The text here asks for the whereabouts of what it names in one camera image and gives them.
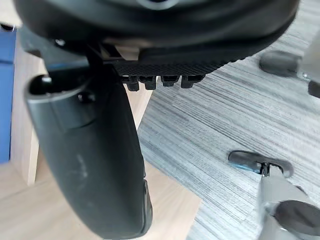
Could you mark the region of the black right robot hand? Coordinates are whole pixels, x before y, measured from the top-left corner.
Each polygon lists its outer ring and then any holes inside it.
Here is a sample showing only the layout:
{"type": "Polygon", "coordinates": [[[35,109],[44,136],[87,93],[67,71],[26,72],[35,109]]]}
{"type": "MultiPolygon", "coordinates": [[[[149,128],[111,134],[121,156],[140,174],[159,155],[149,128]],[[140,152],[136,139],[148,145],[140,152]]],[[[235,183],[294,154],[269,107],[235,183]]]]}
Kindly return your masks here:
{"type": "Polygon", "coordinates": [[[297,0],[16,0],[23,49],[43,59],[24,99],[48,166],[103,239],[149,230],[153,210],[127,91],[207,74],[274,43],[297,0]]]}

